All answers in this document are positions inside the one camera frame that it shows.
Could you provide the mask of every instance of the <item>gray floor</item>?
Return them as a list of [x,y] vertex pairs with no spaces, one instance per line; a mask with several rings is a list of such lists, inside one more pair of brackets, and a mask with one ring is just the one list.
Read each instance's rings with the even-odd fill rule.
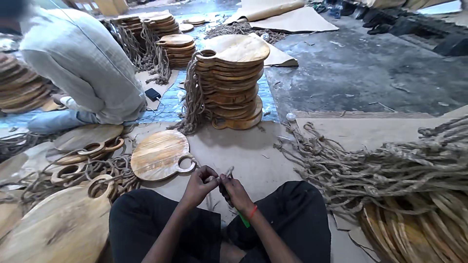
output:
[[[131,12],[206,14],[236,10],[237,2],[195,0]],[[362,21],[324,17],[340,30],[289,35],[275,44],[299,61],[265,70],[281,120],[292,110],[388,110],[373,102],[440,116],[468,103],[468,57],[445,58],[390,34],[368,35]]]

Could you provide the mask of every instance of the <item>black power bank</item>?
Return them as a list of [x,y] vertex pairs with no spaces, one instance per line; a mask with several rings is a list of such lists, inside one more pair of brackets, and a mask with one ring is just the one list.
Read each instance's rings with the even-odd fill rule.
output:
[[161,99],[161,94],[155,91],[153,88],[145,91],[146,96],[152,101],[155,102],[157,99]]

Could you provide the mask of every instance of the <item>hand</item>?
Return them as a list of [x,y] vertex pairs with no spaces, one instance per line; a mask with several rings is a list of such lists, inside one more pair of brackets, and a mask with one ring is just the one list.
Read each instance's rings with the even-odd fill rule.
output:
[[[204,183],[210,176],[213,176],[211,181]],[[197,207],[203,202],[206,195],[219,185],[218,174],[210,167],[204,165],[200,169],[192,173],[185,193],[180,200],[188,209]]]
[[255,204],[250,199],[249,195],[245,191],[244,187],[242,186],[241,182],[236,179],[231,179],[227,177],[225,174],[220,174],[219,177],[221,178],[221,183],[224,188],[226,188],[228,197],[223,194],[223,187],[219,188],[221,194],[223,194],[226,201],[237,209],[237,211],[241,212],[243,216],[249,216]]
[[52,94],[51,98],[54,100],[55,104],[62,105],[60,99],[67,96],[66,94]]

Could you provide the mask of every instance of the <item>person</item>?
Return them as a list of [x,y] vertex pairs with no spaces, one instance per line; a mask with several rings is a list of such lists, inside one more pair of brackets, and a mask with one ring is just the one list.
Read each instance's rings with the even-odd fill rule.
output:
[[0,24],[19,22],[25,62],[66,93],[54,99],[68,110],[36,115],[29,130],[51,134],[85,124],[121,124],[144,114],[135,67],[98,20],[74,9],[34,7],[29,0],[0,1],[0,15]]
[[[218,186],[250,227],[238,215],[222,231],[220,214],[197,208]],[[115,263],[330,263],[327,211],[317,188],[286,182],[253,203],[239,180],[208,166],[192,173],[180,202],[150,189],[120,196],[109,234]]]

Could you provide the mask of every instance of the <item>black pants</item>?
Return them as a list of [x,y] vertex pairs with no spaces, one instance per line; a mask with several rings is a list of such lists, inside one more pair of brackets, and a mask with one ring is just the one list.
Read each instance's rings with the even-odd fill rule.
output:
[[[286,182],[256,202],[258,210],[304,263],[330,262],[330,230],[320,192],[304,181]],[[148,189],[119,197],[110,211],[110,244],[115,263],[140,263],[177,206]],[[173,262],[219,262],[219,214],[195,209],[186,220]],[[239,216],[227,226],[228,238],[247,251],[241,263],[270,262],[253,227]]]

